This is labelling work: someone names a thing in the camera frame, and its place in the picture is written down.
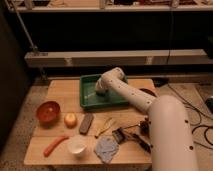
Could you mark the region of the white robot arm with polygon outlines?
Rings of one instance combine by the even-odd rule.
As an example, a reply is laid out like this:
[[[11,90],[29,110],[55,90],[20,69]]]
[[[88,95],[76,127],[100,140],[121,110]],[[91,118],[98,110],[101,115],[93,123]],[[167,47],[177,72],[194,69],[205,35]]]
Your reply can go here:
[[[95,91],[114,90],[149,118],[153,171],[199,171],[189,117],[184,104],[171,95],[158,97],[123,81],[119,67],[103,73]]]

